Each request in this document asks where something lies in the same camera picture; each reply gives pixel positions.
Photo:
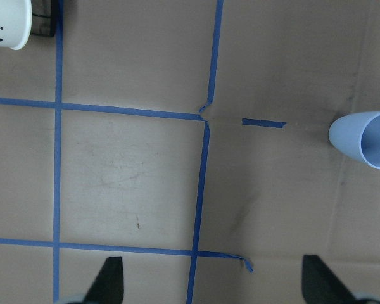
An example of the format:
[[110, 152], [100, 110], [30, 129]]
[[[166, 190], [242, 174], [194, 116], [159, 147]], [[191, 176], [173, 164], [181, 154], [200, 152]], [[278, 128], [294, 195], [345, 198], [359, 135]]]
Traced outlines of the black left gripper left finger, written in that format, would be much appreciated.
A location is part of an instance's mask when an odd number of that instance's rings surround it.
[[82, 302], [121, 304], [123, 300], [124, 268], [122, 257], [108, 257]]

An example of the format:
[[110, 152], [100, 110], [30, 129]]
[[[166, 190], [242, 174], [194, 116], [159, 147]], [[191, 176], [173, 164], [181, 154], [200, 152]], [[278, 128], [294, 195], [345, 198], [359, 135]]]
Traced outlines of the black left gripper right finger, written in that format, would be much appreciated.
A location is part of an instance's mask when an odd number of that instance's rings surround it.
[[361, 303], [318, 255], [303, 256], [301, 292], [305, 303]]

